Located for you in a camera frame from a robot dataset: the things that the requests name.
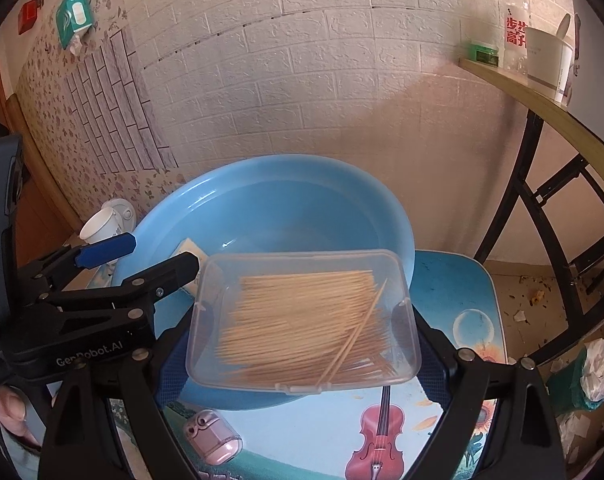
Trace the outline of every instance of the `trash can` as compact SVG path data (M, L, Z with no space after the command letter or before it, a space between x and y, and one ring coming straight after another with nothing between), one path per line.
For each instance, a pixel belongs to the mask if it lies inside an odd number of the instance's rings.
M551 408L556 416L575 410L596 410L604 399L594 402L584 394L580 378L586 360L586 348L583 348L575 361L572 361L557 374L551 375L546 381Z

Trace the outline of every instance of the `plastic bottle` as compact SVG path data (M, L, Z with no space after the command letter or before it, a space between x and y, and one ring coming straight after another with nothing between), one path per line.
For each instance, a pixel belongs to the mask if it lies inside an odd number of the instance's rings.
M527 0L504 0L504 68L527 74L527 40L525 28L530 25Z

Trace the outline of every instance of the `teal tissue package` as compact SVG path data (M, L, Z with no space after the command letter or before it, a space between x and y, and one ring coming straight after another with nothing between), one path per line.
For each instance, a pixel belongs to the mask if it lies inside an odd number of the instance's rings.
M63 0L55 19L63 48L69 45L74 36L82 37L93 24L88 0Z

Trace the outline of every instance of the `wooden tabletop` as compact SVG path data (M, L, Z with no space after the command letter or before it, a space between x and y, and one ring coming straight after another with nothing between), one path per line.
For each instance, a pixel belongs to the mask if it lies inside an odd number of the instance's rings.
M527 86L527 79L500 68L461 59L460 67L496 86L540 116L588 161L604 181L604 142L566 111L566 107Z

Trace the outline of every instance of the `toothpick pile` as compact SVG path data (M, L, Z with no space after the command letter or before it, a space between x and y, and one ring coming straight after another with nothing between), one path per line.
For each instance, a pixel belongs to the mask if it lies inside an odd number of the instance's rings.
M354 384L395 375L369 270L246 276L216 348L228 384Z

